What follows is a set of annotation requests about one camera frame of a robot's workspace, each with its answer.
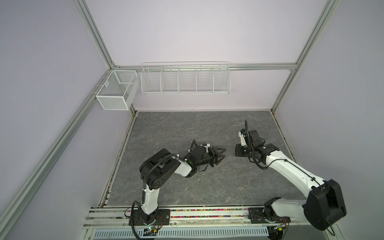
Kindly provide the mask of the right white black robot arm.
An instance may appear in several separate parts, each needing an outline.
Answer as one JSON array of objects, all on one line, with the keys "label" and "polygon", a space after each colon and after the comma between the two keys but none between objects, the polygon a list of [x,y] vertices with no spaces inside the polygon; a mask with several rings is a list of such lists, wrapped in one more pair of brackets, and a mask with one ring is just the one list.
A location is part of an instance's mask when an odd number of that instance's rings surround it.
[{"label": "right white black robot arm", "polygon": [[325,231],[347,215],[341,186],[334,180],[324,180],[307,171],[286,156],[278,147],[266,143],[248,124],[239,131],[237,157],[248,158],[261,170],[273,169],[290,181],[305,200],[275,197],[264,204],[262,217],[269,223],[289,217],[306,220],[313,227]]}]

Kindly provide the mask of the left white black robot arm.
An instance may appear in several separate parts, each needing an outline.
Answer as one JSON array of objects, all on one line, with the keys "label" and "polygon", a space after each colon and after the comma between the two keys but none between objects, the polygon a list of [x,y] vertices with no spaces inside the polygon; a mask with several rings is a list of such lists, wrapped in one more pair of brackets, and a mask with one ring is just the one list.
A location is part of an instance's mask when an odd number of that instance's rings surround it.
[{"label": "left white black robot arm", "polygon": [[198,145],[193,140],[184,157],[162,149],[147,159],[139,168],[143,184],[139,214],[144,223],[151,224],[158,216],[160,188],[173,174],[190,178],[201,171],[201,166],[205,166],[203,171],[206,171],[208,166],[217,166],[225,158],[226,151],[225,148],[211,144]]}]

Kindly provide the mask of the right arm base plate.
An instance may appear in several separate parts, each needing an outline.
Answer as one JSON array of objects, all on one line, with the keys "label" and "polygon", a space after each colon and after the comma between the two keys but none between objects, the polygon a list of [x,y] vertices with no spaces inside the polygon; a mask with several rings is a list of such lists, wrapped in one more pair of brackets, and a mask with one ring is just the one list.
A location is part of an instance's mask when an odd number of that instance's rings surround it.
[{"label": "right arm base plate", "polygon": [[288,224],[291,222],[289,217],[278,217],[273,210],[264,207],[248,208],[248,219],[252,224]]}]

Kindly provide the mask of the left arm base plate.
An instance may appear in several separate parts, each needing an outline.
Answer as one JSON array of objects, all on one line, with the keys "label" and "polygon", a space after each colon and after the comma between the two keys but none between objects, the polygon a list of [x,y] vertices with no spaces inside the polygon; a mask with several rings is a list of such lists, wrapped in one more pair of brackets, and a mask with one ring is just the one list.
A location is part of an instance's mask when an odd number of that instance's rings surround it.
[{"label": "left arm base plate", "polygon": [[149,226],[163,225],[168,226],[171,219],[170,209],[157,209],[153,213],[147,215],[141,209],[133,210],[133,216],[130,217],[129,225],[131,226]]}]

